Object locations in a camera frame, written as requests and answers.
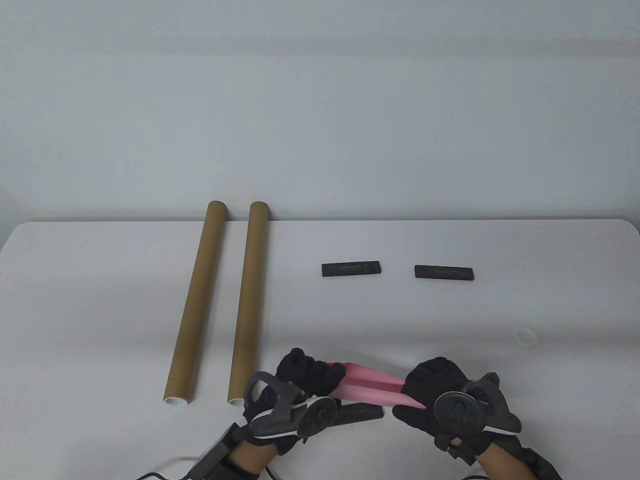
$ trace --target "hand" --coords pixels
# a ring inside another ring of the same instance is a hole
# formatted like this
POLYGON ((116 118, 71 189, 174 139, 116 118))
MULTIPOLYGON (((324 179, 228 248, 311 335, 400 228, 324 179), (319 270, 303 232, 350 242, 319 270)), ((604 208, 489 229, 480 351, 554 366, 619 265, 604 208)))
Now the hand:
MULTIPOLYGON (((298 388, 302 389, 309 396, 326 396, 333 392, 340 381, 344 378, 346 369, 342 364, 331 366, 313 357, 305 355, 300 348, 294 348, 289 352, 278 365, 276 378, 282 381, 290 381, 298 388)), ((247 422, 266 410, 272 409, 276 405, 277 395, 271 388, 265 388, 258 400, 246 409, 243 413, 247 422)), ((274 440, 259 440, 254 438, 247 431, 247 442, 253 445, 276 444, 278 454, 283 455, 293 448, 299 440, 296 436, 284 436, 274 440)))
MULTIPOLYGON (((436 420, 433 404, 443 393, 459 390, 469 381, 462 370, 452 361, 440 356, 423 362, 407 375, 402 393, 418 400, 426 406, 426 410, 409 406, 395 406, 394 416, 407 425, 425 431, 434 438, 434 443, 441 450, 452 448, 451 441, 457 435, 446 430, 436 420)), ((492 435, 481 433, 473 437, 460 438, 466 449, 473 455, 482 454, 492 442, 492 435)))

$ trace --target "table surface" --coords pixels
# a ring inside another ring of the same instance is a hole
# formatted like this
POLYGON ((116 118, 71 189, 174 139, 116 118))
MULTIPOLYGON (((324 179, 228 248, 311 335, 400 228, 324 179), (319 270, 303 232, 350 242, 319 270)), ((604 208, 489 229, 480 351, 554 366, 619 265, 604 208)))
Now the table surface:
MULTIPOLYGON (((231 221, 195 400, 162 402, 202 222, 19 226, 0 253, 0 477, 182 477, 226 403, 246 222, 231 221)), ((565 479, 630 478, 640 449, 640 237, 622 220, 275 221, 261 361, 293 346, 404 376, 445 355, 497 371, 524 444, 565 479), (325 262, 381 275, 322 278, 325 262), (472 267, 473 282, 414 264, 472 267), (537 345, 515 341, 527 326, 537 345)), ((393 419, 342 426, 274 462, 284 480, 473 472, 393 419)))

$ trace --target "skin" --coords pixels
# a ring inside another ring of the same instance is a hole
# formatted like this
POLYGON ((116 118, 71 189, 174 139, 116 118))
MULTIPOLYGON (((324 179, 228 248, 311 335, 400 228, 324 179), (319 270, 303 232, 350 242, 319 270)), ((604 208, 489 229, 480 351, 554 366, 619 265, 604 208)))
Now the skin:
MULTIPOLYGON (((277 454, 275 445, 258 447, 241 442, 227 459, 237 467, 259 475, 277 454)), ((498 445, 491 444, 486 452, 476 458, 491 480, 537 480, 527 465, 509 455, 498 445)))

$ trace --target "wrist strap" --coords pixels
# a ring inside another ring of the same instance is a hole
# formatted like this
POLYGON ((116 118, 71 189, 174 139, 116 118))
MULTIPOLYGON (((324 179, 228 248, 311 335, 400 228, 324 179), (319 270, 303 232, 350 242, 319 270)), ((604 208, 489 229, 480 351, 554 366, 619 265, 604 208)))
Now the wrist strap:
POLYGON ((251 474, 224 459, 205 478, 206 480, 258 480, 259 476, 251 474))

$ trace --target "wrist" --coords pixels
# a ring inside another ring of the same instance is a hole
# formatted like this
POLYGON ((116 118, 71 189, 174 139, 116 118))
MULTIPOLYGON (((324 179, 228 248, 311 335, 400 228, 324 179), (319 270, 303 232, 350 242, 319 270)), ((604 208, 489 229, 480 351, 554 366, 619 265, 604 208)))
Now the wrist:
POLYGON ((252 445, 243 440, 227 455, 225 461, 250 475, 259 475, 277 454, 275 444, 252 445))

